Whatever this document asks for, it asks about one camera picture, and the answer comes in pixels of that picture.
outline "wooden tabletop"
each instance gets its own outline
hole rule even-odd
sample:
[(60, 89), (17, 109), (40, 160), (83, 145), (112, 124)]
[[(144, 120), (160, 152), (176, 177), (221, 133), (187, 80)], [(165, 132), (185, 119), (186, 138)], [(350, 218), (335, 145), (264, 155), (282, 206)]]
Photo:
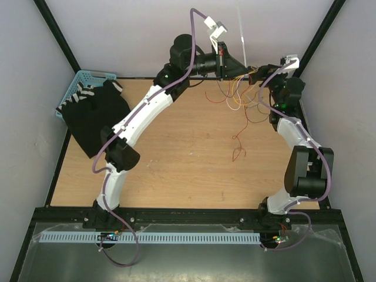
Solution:
[[(120, 80), (122, 96), (133, 108), (150, 88), (151, 80)], [(220, 83), (225, 92), (228, 83)], [(240, 86), (240, 92), (247, 83)], [(255, 87), (248, 96), (254, 96)], [(239, 134), (244, 150), (233, 161), (239, 141), (232, 137), (247, 124), (244, 109), (231, 110), (215, 81), (190, 88), (162, 112), (139, 138), (141, 155), (129, 173), (120, 198), (122, 207), (197, 209), (256, 209), (283, 186), (290, 149), (268, 120), (249, 123)], [(237, 104), (229, 99), (233, 108)], [(247, 111), (252, 121), (267, 115), (256, 107)], [(89, 159), (73, 137), (63, 161), (52, 206), (91, 206), (104, 173), (93, 174)], [(98, 167), (105, 165), (104, 157)], [(317, 209), (317, 203), (300, 208)]]

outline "gray wall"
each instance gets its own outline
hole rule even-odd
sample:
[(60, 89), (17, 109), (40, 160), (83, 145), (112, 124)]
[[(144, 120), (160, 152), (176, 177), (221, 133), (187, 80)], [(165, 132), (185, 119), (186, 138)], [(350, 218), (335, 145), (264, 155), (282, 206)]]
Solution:
[(375, 11), (375, 1), (347, 1), (302, 76), (313, 136), (335, 154), (330, 200), (365, 281), (376, 277)]
[(0, 281), (43, 206), (66, 132), (54, 116), (74, 73), (33, 1), (0, 2)]
[[(230, 54), (240, 62), (237, 7), (248, 65), (279, 63), (303, 55), (333, 0), (46, 0), (80, 66), (120, 76), (156, 76), (169, 60), (174, 38), (190, 33), (197, 8), (229, 29)], [(197, 44), (210, 52), (207, 27), (195, 16)]]

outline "blue basket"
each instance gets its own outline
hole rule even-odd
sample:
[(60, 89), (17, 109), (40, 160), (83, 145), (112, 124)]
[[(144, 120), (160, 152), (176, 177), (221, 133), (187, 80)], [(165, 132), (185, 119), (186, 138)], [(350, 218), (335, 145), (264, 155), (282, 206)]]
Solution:
[[(88, 85), (93, 85), (95, 87), (103, 86), (104, 81), (107, 79), (116, 80), (116, 75), (113, 73), (106, 73), (106, 72), (91, 72), (89, 70), (80, 70), (76, 73), (76, 76), (72, 83), (70, 84), (68, 91), (65, 93), (64, 98), (62, 99), (61, 104), (69, 97), (71, 97), (74, 93), (77, 92), (78, 87), (77, 83), (82, 82), (83, 86), (86, 87)], [(59, 118), (63, 118), (61, 113), (56, 111), (56, 116)]]

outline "black metal frame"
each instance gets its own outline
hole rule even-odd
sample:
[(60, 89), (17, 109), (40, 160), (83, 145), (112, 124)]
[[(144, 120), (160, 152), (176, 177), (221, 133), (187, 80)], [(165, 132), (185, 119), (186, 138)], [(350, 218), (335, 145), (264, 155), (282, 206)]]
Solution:
[[(75, 59), (68, 43), (66, 42), (58, 24), (56, 23), (51, 11), (49, 10), (45, 0), (34, 0), (36, 6), (40, 10), (47, 25), (53, 33), (56, 41), (65, 54), (72, 69), (77, 72), (80, 66)], [(300, 68), (294, 72), (294, 76), (299, 77), (306, 68), (308, 62), (313, 56), (315, 50), (319, 46), (330, 25), (339, 13), (345, 0), (334, 0), (331, 8), (326, 14), (318, 31), (313, 37), (308, 49), (306, 50), (300, 62)], [(121, 79), (154, 79), (154, 78), (121, 78)], [(303, 125), (307, 128), (304, 120), (302, 108), (299, 108), (300, 116), (302, 117)], [(51, 207), (51, 200), (58, 181), (59, 173), (68, 148), (71, 134), (67, 131), (65, 140), (62, 146), (61, 154), (59, 156), (58, 164), (56, 166), (55, 174), (49, 189), (49, 193), (45, 202), (45, 207), (36, 208), (33, 218), (26, 232), (15, 268), (11, 277), (11, 281), (17, 281), (21, 273), (22, 265), (25, 260), (26, 252), (29, 242), (32, 238), (35, 226), (37, 223), (85, 223), (84, 218), (90, 211), (90, 207)], [(329, 199), (319, 202), (320, 210), (305, 210), (311, 217), (312, 224), (337, 224), (340, 229), (342, 240), (346, 246), (347, 254), (350, 259), (351, 268), (357, 282), (363, 281), (362, 274), (352, 248), (350, 237), (341, 213), (341, 210), (332, 209)], [(150, 223), (161, 224), (222, 224), (224, 226), (236, 226), (244, 230), (254, 230), (256, 232), (267, 232), (267, 227), (261, 227), (258, 222), (259, 211), (254, 209), (137, 209), (137, 208), (120, 208), (119, 216), (123, 217), (130, 223), (130, 218), (135, 220), (131, 223), (135, 229)], [(299, 215), (289, 215), (290, 224), (306, 224), (306, 218)]]

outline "black garment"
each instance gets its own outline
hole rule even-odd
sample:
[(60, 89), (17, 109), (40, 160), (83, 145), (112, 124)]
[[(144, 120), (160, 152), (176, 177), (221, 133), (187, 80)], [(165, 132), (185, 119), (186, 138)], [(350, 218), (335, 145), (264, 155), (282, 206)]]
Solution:
[(102, 147), (100, 130), (112, 127), (130, 113), (120, 96), (123, 88), (115, 80), (106, 80), (101, 87), (78, 84), (78, 91), (56, 110), (61, 112), (69, 131), (89, 158)]

